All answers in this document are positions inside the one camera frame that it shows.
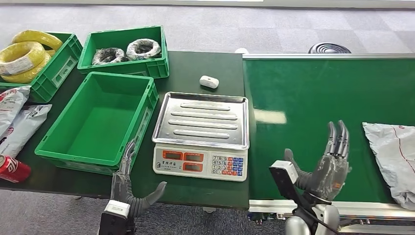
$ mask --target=gray carpet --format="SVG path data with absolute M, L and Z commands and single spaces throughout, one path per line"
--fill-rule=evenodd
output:
M 162 24 L 170 50 L 305 53 L 332 42 L 353 53 L 415 52 L 414 11 L 296 10 L 180 6 L 0 6 L 0 47 L 25 29 L 89 32 Z M 0 235 L 94 235 L 107 200 L 0 190 Z M 141 235 L 282 234 L 245 212 L 156 204 L 137 220 Z

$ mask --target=dark green tabletop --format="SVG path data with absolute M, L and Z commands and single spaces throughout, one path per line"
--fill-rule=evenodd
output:
M 158 175 L 152 170 L 154 143 L 151 136 L 166 92 L 221 94 L 244 96 L 242 56 L 240 54 L 169 52 L 170 77 L 157 79 L 160 99 L 141 144 L 131 179 L 135 196 L 143 197 L 152 192 L 161 181 L 168 185 L 162 202 L 212 207 L 247 209 L 249 207 L 249 181 L 231 182 L 190 177 Z M 199 78 L 208 75 L 220 80 L 216 90 L 200 86 Z M 34 149 L 49 127 L 57 119 L 69 99 L 84 79 L 74 69 L 58 90 L 52 101 L 47 120 L 25 145 L 18 159 L 30 167 L 30 178 L 20 184 L 0 181 L 0 188 L 52 192 L 90 197 L 108 198 L 111 176 L 56 168 L 47 160 L 34 154 Z
M 361 123 L 415 125 L 415 60 L 405 57 L 307 55 L 252 57 L 242 62 L 238 54 L 170 52 L 171 75 L 156 80 L 160 100 L 133 167 L 134 194 L 143 197 L 160 181 L 167 181 L 161 199 L 167 203 L 246 209 L 249 199 L 283 199 L 268 167 L 282 159 L 285 148 L 291 148 L 300 166 L 313 170 L 327 141 L 327 123 L 343 119 L 350 131 L 352 171 L 336 200 L 393 203 Z M 218 78 L 219 88 L 201 88 L 202 75 Z M 77 70 L 72 71 L 65 88 L 52 100 L 48 119 L 18 156 L 32 167 L 31 177 L 21 184 L 0 181 L 0 188 L 109 197 L 110 176 L 55 168 L 33 153 L 82 79 Z M 151 136 L 168 91 L 249 99 L 248 180 L 227 182 L 153 172 Z
M 250 199 L 284 199 L 267 168 L 285 148 L 312 171 L 327 143 L 329 121 L 350 131 L 352 171 L 336 201 L 393 203 L 362 122 L 415 125 L 415 58 L 408 56 L 244 58 L 253 105 Z

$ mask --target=black cable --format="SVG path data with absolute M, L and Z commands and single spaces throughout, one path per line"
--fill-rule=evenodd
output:
M 303 211 L 305 211 L 305 213 L 311 217 L 313 220 L 317 221 L 318 223 L 322 224 L 323 226 L 325 226 L 326 228 L 328 228 L 330 231 L 334 232 L 334 234 L 339 234 L 336 230 L 332 229 L 331 227 L 329 227 L 328 224 L 324 223 L 323 221 L 317 219 L 317 217 L 315 217 L 312 213 L 310 213 L 309 211 L 307 211 L 306 209 L 304 209 L 303 207 L 301 207 Z

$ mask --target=scale keypad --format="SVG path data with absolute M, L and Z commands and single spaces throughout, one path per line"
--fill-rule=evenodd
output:
M 213 156 L 212 174 L 242 176 L 243 158 Z

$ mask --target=red display screen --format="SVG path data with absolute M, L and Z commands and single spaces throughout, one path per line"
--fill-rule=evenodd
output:
M 194 171 L 201 171 L 200 166 L 198 165 L 184 165 L 185 170 L 194 170 Z
M 179 153 L 166 153 L 165 156 L 168 159 L 177 159 L 177 160 L 180 160 L 180 158 L 182 157 L 181 154 Z
M 201 172 L 203 170 L 203 165 L 196 163 L 184 163 L 183 170 Z
M 203 162 L 203 154 L 201 153 L 184 153 L 185 161 Z
M 183 153 L 177 151 L 163 150 L 163 158 L 173 159 L 173 160 L 182 160 Z

